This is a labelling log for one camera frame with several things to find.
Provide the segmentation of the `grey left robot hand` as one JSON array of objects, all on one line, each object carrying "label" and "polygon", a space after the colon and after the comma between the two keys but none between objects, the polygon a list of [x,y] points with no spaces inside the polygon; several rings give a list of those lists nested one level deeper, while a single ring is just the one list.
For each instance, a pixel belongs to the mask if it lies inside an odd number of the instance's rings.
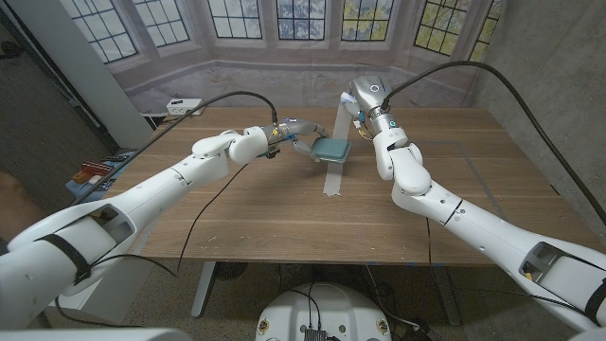
[{"label": "grey left robot hand", "polygon": [[264,154],[267,158],[274,158],[279,152],[279,144],[284,141],[290,141],[294,150],[300,154],[308,156],[315,162],[319,162],[319,156],[312,151],[312,148],[298,137],[300,135],[311,135],[316,133],[320,138],[328,138],[326,129],[310,120],[303,118],[285,118],[279,123],[270,126],[264,126],[261,130],[265,133],[268,147]]}]

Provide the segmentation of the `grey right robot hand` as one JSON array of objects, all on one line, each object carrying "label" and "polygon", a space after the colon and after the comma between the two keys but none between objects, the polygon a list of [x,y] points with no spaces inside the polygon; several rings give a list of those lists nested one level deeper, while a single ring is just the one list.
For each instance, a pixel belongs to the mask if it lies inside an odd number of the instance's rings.
[{"label": "grey right robot hand", "polygon": [[383,101],[391,92],[390,85],[378,76],[362,76],[348,84],[340,101],[351,114],[355,125],[367,130],[371,136],[382,131],[398,128],[389,109],[383,109]]}]

